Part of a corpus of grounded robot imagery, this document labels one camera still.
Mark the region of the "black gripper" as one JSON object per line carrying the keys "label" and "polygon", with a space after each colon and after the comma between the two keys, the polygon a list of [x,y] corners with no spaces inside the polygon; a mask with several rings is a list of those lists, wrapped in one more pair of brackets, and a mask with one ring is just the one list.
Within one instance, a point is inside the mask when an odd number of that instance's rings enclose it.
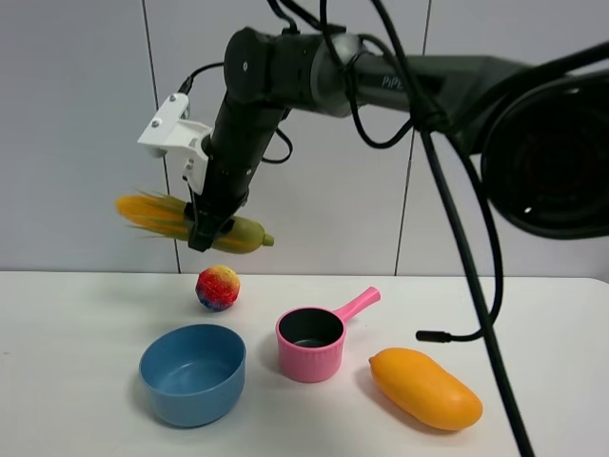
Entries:
{"label": "black gripper", "polygon": [[204,189],[187,209],[187,244],[210,249],[219,233],[230,233],[232,216],[249,194],[249,184],[287,108],[267,103],[244,104],[226,95],[205,147],[208,156]]}

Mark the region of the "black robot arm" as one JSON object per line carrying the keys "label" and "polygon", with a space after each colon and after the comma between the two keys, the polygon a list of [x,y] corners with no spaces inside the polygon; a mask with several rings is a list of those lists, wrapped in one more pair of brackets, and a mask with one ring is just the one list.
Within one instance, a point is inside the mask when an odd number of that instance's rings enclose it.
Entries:
{"label": "black robot arm", "polygon": [[363,105],[481,159],[482,194],[515,227],[558,240],[608,232],[606,44],[532,67],[490,56],[376,55],[363,37],[235,32],[204,186],[191,194],[188,245],[228,232],[279,124],[295,109],[344,118]]}

